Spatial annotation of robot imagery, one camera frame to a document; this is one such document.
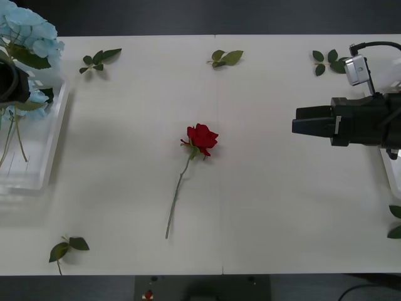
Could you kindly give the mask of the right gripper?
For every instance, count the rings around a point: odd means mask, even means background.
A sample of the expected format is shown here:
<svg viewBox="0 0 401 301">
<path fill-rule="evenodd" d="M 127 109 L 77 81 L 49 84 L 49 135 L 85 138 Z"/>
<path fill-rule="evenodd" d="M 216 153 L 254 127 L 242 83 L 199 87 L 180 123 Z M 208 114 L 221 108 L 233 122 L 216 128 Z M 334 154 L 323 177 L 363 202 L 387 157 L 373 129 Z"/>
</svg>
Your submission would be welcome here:
<svg viewBox="0 0 401 301">
<path fill-rule="evenodd" d="M 331 106 L 297 108 L 292 133 L 331 137 L 332 146 L 361 144 L 389 148 L 389 129 L 384 121 L 390 113 L 390 95 L 387 93 L 360 99 L 333 97 Z"/>
</svg>

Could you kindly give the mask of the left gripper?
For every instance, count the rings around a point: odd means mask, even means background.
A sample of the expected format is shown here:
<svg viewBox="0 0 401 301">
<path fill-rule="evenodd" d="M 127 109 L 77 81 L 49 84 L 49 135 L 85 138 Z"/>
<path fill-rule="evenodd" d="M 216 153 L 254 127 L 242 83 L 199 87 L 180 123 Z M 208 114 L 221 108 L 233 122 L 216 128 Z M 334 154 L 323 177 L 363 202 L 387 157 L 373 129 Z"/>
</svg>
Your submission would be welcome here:
<svg viewBox="0 0 401 301">
<path fill-rule="evenodd" d="M 29 75 L 7 61 L 1 62 L 1 103 L 25 103 L 29 96 Z"/>
</svg>

